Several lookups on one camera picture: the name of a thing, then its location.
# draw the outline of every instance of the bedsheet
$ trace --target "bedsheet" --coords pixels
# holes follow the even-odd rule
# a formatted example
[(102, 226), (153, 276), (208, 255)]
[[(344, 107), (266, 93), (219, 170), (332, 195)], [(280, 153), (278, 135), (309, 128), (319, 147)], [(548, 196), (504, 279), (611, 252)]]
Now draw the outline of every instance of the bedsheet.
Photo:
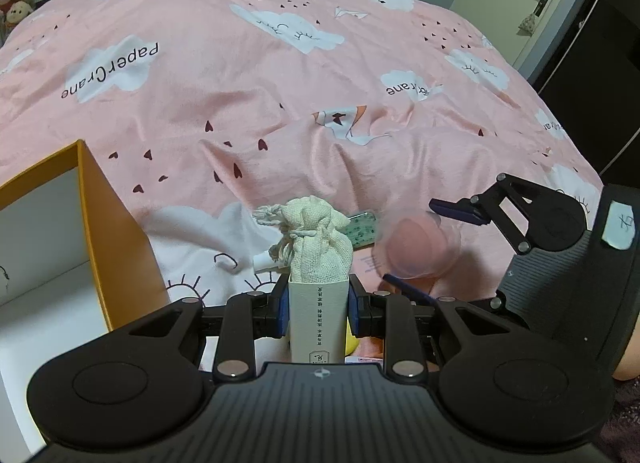
[[(0, 49), (0, 100), (0, 182), (86, 140), (172, 299), (209, 305), (273, 287), (252, 269), (278, 240), (258, 205), (427, 208), (508, 172), (574, 196), (592, 224), (602, 187), (492, 44), (417, 0), (52, 0)], [(488, 297), (513, 252), (493, 226), (461, 236), (455, 266), (420, 283)], [(353, 268), (377, 288), (369, 252)]]

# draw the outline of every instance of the yellow box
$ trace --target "yellow box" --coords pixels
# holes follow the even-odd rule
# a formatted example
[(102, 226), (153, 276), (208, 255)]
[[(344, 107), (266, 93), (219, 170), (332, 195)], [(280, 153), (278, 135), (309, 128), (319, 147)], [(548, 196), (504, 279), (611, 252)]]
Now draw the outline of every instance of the yellow box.
[(168, 303), (146, 234), (83, 141), (0, 187), (0, 461), (43, 446), (26, 404), (47, 360)]

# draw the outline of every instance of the round container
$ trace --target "round container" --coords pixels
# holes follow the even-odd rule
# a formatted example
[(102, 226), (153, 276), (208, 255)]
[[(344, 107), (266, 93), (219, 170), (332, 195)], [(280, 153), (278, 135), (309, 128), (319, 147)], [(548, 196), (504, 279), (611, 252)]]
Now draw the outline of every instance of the round container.
[(395, 208), (378, 220), (373, 258), (381, 275), (437, 277), (460, 255), (460, 231), (449, 220), (418, 208)]

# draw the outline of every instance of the silver screw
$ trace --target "silver screw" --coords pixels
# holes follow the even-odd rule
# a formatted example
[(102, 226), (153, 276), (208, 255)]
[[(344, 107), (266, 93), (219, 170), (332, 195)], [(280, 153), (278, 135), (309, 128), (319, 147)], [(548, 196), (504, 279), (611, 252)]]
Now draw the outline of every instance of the silver screw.
[(242, 360), (225, 360), (218, 364), (218, 372), (226, 377), (240, 377), (249, 370), (249, 366)]
[(396, 362), (392, 369), (396, 375), (411, 378), (423, 372), (424, 366), (420, 362), (413, 360), (401, 360), (400, 362)]

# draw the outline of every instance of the green patterned object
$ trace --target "green patterned object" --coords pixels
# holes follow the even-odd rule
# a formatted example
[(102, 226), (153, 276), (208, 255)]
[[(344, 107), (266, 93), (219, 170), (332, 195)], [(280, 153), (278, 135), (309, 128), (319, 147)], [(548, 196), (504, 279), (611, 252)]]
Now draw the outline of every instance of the green patterned object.
[(349, 217), (350, 224), (342, 231), (349, 237), (353, 249), (368, 247), (376, 241), (378, 224), (376, 216), (370, 210)]

